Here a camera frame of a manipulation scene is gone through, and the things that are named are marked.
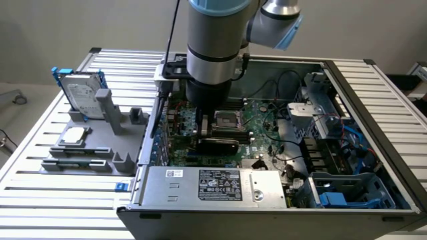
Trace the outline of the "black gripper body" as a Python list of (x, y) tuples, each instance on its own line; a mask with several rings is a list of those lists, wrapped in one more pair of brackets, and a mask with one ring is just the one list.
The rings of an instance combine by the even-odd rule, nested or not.
[(186, 97), (196, 108), (196, 117), (212, 115), (228, 99), (232, 81), (220, 84), (206, 84), (195, 79), (186, 81)]

